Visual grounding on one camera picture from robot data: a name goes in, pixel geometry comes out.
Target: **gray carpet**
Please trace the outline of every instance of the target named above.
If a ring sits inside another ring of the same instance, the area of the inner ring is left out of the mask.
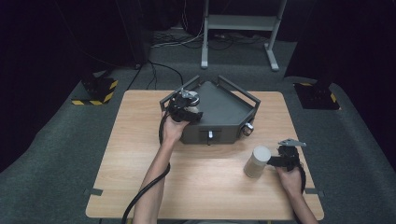
[[[211,42],[211,47],[227,44]],[[272,72],[262,43],[235,44],[209,50],[209,67],[200,68],[201,50],[183,46],[151,50],[149,59],[180,72],[185,81],[222,75],[248,91],[283,93],[318,190],[325,218],[320,223],[392,223],[396,220],[396,175],[359,113],[341,88],[332,84],[341,110],[306,110],[292,83],[312,81],[283,78],[295,43],[277,41],[274,53],[280,70]],[[131,89],[174,90],[180,79],[174,71],[146,64]],[[123,93],[137,71],[116,69],[119,81],[107,105],[77,106],[70,99],[86,94],[78,84],[30,148],[0,174],[0,223],[99,223],[85,215],[108,137]],[[120,223],[104,219],[102,223]],[[294,223],[293,221],[275,223]]]

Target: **forearm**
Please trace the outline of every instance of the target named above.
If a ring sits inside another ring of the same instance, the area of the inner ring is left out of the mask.
[[[288,194],[288,197],[290,199],[291,207],[293,208],[294,213],[302,223],[318,223],[311,209],[308,207],[308,204],[306,204],[302,194]]]
[[[148,168],[141,189],[166,170],[172,155],[173,146],[174,142],[164,140]],[[134,224],[157,223],[158,213],[163,200],[164,181],[164,179],[159,181],[137,201],[134,206]]]

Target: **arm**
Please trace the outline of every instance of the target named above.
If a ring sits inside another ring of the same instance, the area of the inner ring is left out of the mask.
[[[163,125],[163,143],[148,168],[140,189],[157,178],[166,169],[175,143],[180,139],[183,129],[187,124],[188,122],[186,121],[174,122],[170,117],[166,119]],[[163,178],[137,201],[134,206],[134,224],[157,223],[158,213],[163,200],[164,183],[165,179]]]
[[[287,172],[281,167],[276,167],[283,188],[288,194],[291,207],[297,217],[304,223],[318,223],[311,209],[301,193],[301,175],[298,167]]]

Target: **hand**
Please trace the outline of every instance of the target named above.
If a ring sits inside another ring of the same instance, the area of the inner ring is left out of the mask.
[[[167,116],[163,125],[163,141],[171,141],[172,143],[178,141],[188,124],[189,122],[187,121],[176,122],[170,116]]]
[[[300,168],[294,167],[291,171],[285,171],[281,167],[276,167],[280,177],[280,182],[289,196],[301,195],[301,174]]]

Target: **cylindrical container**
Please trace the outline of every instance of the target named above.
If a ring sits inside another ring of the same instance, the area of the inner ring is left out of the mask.
[[[245,164],[245,174],[252,178],[262,176],[262,170],[271,159],[271,151],[267,147],[258,146],[253,149],[253,153]]]

